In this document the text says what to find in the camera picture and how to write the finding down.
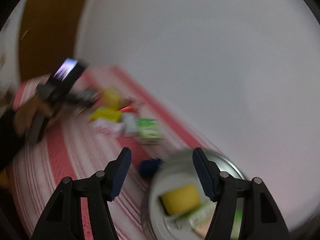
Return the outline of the person's left hand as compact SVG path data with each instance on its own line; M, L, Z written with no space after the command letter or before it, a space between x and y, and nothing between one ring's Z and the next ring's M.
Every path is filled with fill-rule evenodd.
M34 96L23 104L14 116L14 127L18 135L23 135L30 127L37 112L51 118L54 114L48 103L43 102L38 96Z

